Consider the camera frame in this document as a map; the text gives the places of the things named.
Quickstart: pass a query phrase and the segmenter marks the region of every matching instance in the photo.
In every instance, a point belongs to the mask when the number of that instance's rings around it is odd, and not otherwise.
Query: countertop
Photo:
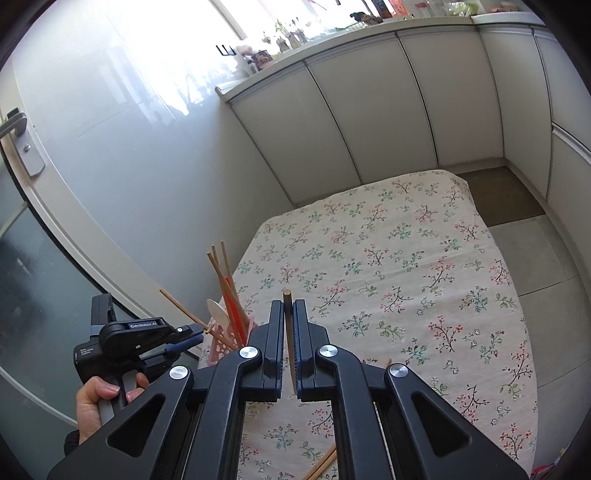
[[[486,24],[525,24],[545,26],[542,20],[531,12],[502,12],[496,14],[475,15],[474,17],[432,17],[432,18],[411,18],[396,22],[384,22],[379,25],[362,28],[361,30],[348,31],[328,35],[316,41],[308,42],[296,50],[277,60],[261,72],[249,78],[232,80],[216,86],[216,92],[225,102],[229,102],[240,93],[253,85],[284,70],[285,68],[310,58],[331,48],[340,47],[350,42],[363,38],[373,37],[394,31],[407,30],[410,28],[435,27],[440,25],[486,25]]]

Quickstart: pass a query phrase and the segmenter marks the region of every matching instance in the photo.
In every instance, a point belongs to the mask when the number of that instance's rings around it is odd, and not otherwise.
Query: floral pattern
[[[257,323],[290,288],[331,342],[372,365],[406,363],[531,469],[529,337],[511,275],[462,179],[440,170],[403,175],[272,218],[234,279]],[[239,478],[301,478],[334,442],[330,403],[302,403],[291,385],[284,378],[277,403],[247,405]],[[321,478],[338,479],[336,462]]]

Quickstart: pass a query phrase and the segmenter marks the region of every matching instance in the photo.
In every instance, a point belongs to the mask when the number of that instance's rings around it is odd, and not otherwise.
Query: white cabinet
[[[502,157],[499,104],[479,34],[455,25],[399,36],[427,106],[439,164]]]
[[[554,128],[548,204],[560,218],[591,270],[591,152],[567,132]]]
[[[363,183],[437,168],[423,100],[395,35],[329,51],[308,64]]]
[[[552,120],[591,149],[591,95],[558,41],[540,31],[535,39],[548,78]]]
[[[305,65],[277,73],[232,101],[290,200],[361,184],[347,146]]]
[[[501,106],[505,158],[546,196],[550,175],[550,100],[531,30],[489,27],[480,32]]]

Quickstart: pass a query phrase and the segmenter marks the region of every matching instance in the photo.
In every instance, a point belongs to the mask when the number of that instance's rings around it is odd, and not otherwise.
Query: silver screw
[[[258,348],[253,346],[244,346],[240,348],[240,356],[242,358],[255,358],[258,355]]]
[[[176,367],[172,367],[168,374],[170,375],[170,378],[174,378],[175,380],[181,380],[189,374],[189,370],[187,369],[187,367],[177,365]]]
[[[339,353],[339,349],[337,347],[335,347],[334,345],[323,345],[320,347],[320,349],[318,350],[320,352],[320,354],[322,356],[335,356],[337,353]]]
[[[403,364],[392,364],[390,365],[390,368],[388,370],[390,372],[390,375],[392,375],[393,377],[401,378],[406,377],[408,375],[408,368],[406,365]]]

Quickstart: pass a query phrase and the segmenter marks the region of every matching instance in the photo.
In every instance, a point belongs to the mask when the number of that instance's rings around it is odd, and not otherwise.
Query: person's hand
[[[138,388],[127,392],[127,401],[131,402],[148,388],[148,378],[144,374],[137,374],[135,381]],[[100,429],[99,400],[111,400],[119,393],[117,385],[111,385],[100,377],[92,377],[76,393],[76,420],[82,445],[88,437]]]

